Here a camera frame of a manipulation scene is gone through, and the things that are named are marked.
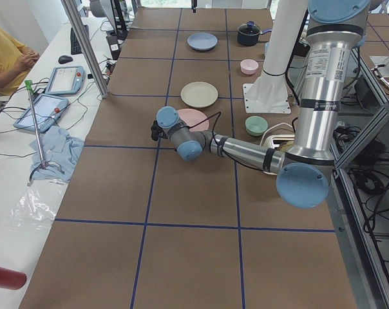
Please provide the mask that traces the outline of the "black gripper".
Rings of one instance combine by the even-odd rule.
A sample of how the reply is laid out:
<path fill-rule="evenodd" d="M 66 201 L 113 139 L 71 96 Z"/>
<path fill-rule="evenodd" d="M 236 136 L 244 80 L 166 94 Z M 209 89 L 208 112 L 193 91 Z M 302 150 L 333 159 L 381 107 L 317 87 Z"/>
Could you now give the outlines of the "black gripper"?
<path fill-rule="evenodd" d="M 151 126 L 151 139 L 155 142 L 161 139 L 167 139 L 167 134 L 162 127 L 158 124 L 156 120 L 153 121 Z"/>

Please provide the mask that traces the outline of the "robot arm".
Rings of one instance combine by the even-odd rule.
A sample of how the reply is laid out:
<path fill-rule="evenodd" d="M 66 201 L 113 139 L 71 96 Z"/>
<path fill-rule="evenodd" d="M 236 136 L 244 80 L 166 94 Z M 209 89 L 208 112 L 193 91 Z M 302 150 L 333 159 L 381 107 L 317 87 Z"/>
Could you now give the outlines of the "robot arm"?
<path fill-rule="evenodd" d="M 334 157 L 330 151 L 341 107 L 350 52 L 365 36 L 368 1 L 280 1 L 261 75 L 244 89 L 253 113 L 284 111 L 289 61 L 302 30 L 310 47 L 299 100 L 294 143 L 285 152 L 265 148 L 214 130 L 190 132 L 171 106 L 161 108 L 151 127 L 153 140 L 168 139 L 183 160 L 203 151 L 277 176 L 283 200 L 302 209 L 328 196 Z"/>

